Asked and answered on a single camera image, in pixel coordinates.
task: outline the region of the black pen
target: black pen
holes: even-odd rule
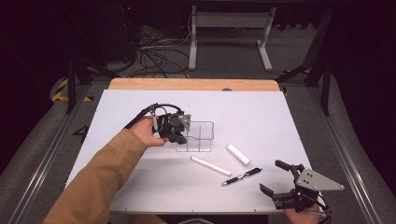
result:
[[[247,171],[244,175],[239,175],[237,177],[234,177],[232,179],[227,180],[226,182],[222,183],[221,185],[222,186],[228,186],[228,185],[230,185],[230,184],[232,184],[232,183],[234,183],[236,181],[239,181],[239,180],[241,180],[241,179],[243,179],[245,177],[258,174],[261,170],[262,170],[262,168],[254,168],[251,171]]]

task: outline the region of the white marker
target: white marker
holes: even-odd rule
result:
[[[193,157],[193,156],[191,156],[191,159],[192,159],[193,161],[196,161],[196,162],[198,162],[198,163],[200,163],[200,164],[202,164],[202,165],[204,165],[204,166],[206,166],[206,167],[208,167],[208,168],[210,168],[210,169],[212,169],[212,170],[215,170],[215,171],[217,171],[217,172],[219,172],[219,173],[222,173],[222,174],[224,174],[224,175],[231,175],[231,172],[226,171],[226,170],[224,170],[224,169],[221,169],[221,168],[219,168],[218,166],[215,166],[215,165],[213,165],[213,164],[210,164],[210,163],[207,162],[207,161],[200,160],[200,159],[198,159],[198,158],[196,158],[196,157]]]

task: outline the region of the wooden edge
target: wooden edge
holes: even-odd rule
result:
[[[146,91],[280,91],[274,80],[206,78],[113,78],[110,90]]]

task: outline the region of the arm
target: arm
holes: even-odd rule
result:
[[[44,223],[107,223],[110,203],[148,147],[166,139],[152,135],[152,118],[124,129],[99,150],[50,209]]]

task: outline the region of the robotic arm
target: robotic arm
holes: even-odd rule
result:
[[[176,113],[167,113],[165,107],[173,107],[177,110]],[[162,108],[165,110],[164,115],[160,115],[156,118],[156,109]],[[147,108],[143,109],[131,122],[129,122],[125,128],[129,129],[134,126],[140,119],[142,119],[147,113],[150,113],[153,116],[153,132],[159,133],[160,137],[168,138],[169,142],[177,142],[179,145],[186,144],[187,139],[181,134],[186,129],[190,130],[191,125],[191,115],[185,115],[184,111],[182,111],[179,107],[175,105],[169,104],[154,104],[150,105]]]
[[[323,212],[317,215],[326,215],[330,219],[330,208],[326,204],[318,201],[321,190],[337,190],[344,189],[344,186],[338,184],[324,175],[321,175],[311,169],[300,165],[289,165],[283,161],[276,161],[275,165],[283,170],[291,171],[294,180],[295,188],[287,193],[274,194],[271,189],[268,189],[263,184],[260,184],[262,193],[270,197],[276,206],[276,209],[293,208],[296,212],[301,212],[312,207],[315,203],[319,205]]]

